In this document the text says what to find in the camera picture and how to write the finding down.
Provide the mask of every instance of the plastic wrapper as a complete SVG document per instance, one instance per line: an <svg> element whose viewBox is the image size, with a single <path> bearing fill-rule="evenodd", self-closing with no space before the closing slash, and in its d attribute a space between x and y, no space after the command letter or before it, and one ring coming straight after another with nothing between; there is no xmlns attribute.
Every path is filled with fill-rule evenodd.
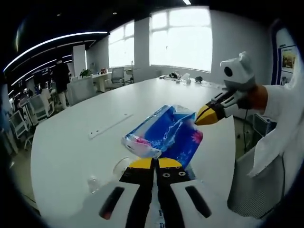
<svg viewBox="0 0 304 228"><path fill-rule="evenodd" d="M180 105L164 105L122 138L139 157L167 157L187 167L203 133L194 127L195 113Z"/></svg>

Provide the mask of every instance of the bright window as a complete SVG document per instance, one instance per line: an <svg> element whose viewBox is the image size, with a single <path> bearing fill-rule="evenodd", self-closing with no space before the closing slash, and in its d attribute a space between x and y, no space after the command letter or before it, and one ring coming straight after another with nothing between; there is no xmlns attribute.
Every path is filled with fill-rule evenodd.
<svg viewBox="0 0 304 228"><path fill-rule="evenodd" d="M134 65L134 21L131 21L110 33L109 67Z"/></svg>
<svg viewBox="0 0 304 228"><path fill-rule="evenodd" d="M212 30L206 8L186 7L152 14L150 65L211 72Z"/></svg>

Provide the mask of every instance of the white table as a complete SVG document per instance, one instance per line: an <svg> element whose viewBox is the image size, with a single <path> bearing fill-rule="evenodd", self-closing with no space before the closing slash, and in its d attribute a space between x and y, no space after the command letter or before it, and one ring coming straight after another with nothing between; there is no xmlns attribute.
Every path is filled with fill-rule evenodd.
<svg viewBox="0 0 304 228"><path fill-rule="evenodd" d="M92 75L93 80L97 80L97 90L101 91L101 92L105 92L105 80L108 79L108 75L112 74L112 72L108 72L105 74L96 74L96 75Z"/></svg>
<svg viewBox="0 0 304 228"><path fill-rule="evenodd" d="M121 158L136 159L121 144L121 137L147 116L165 104L198 111L217 93L218 89L210 86L151 79L95 96L39 124L32 146L31 177L42 217L51 219L76 213L90 194L87 184L90 177L106 184ZM118 122L124 114L133 116L89 139L91 131ZM203 141L191 161L192 168L197 178L227 200L235 162L233 117L199 129Z"/></svg>

